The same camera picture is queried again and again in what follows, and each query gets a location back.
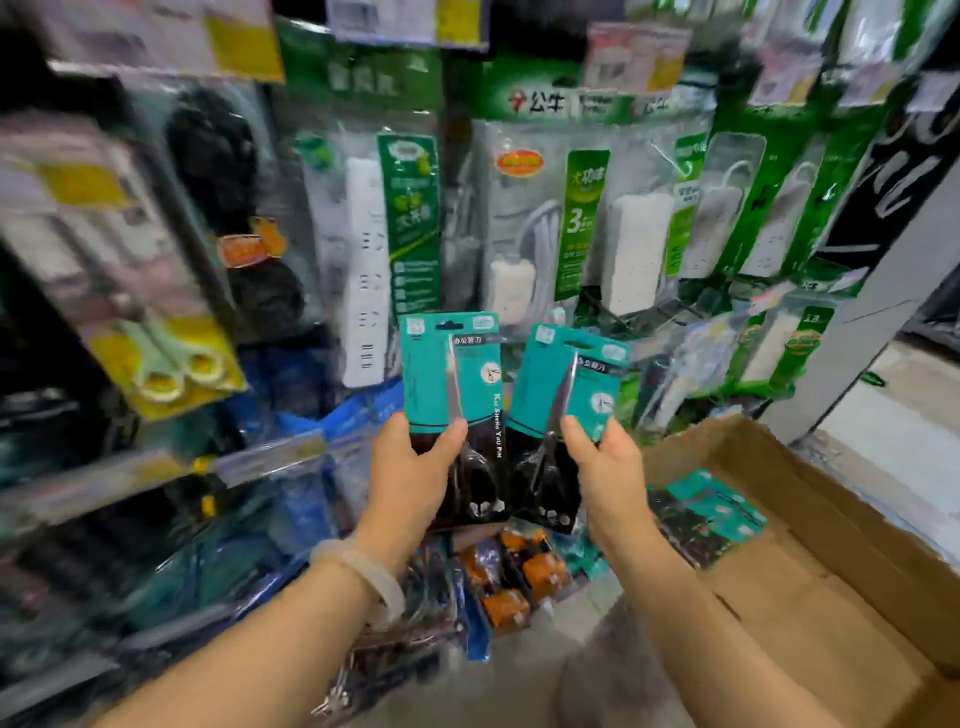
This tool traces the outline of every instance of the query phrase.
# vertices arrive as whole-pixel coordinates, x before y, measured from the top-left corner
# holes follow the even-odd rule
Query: scissors with green handle
[[[158,404],[168,404],[183,396],[187,380],[210,389],[233,389],[223,382],[227,366],[220,352],[172,335],[146,305],[104,271],[100,261],[90,253],[70,226],[56,216],[48,219],[98,292],[113,305],[117,314],[117,328],[138,350],[140,361],[132,378],[137,394]],[[89,213],[88,220],[111,248],[120,255],[130,256],[119,235],[99,213]]]

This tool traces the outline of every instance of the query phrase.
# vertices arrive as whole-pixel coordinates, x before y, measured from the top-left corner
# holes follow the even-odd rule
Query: number 3
[[[580,230],[580,221],[584,216],[584,210],[582,207],[574,207],[570,210],[572,216],[570,217],[570,227],[566,229],[567,232],[577,232]]]

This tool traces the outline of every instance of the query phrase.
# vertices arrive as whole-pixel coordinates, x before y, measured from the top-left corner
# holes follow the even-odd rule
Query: person's left hand
[[[394,574],[420,545],[444,502],[447,472],[467,437],[467,421],[450,425],[433,448],[417,455],[410,424],[393,415],[373,440],[370,494],[353,540]]]

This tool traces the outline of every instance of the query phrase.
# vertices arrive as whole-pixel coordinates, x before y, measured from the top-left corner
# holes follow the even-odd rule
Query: forearm
[[[357,534],[393,573],[403,549]],[[353,569],[325,557],[212,643],[135,692],[98,728],[283,728],[319,705],[375,601]]]
[[[625,531],[608,557],[699,728],[840,728],[655,529]]]

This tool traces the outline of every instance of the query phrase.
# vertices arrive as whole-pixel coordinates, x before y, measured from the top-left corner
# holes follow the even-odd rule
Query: hand
[[[467,421],[450,425],[433,448],[417,455],[410,424],[400,412],[373,440],[370,494],[354,541],[394,574],[417,550],[444,502],[447,471],[467,437]]]
[[[580,492],[590,537],[597,545],[610,553],[625,533],[638,528],[656,532],[647,503],[643,457],[620,423],[613,417],[607,420],[599,447],[571,415],[561,420],[561,429],[566,451],[580,467]]]

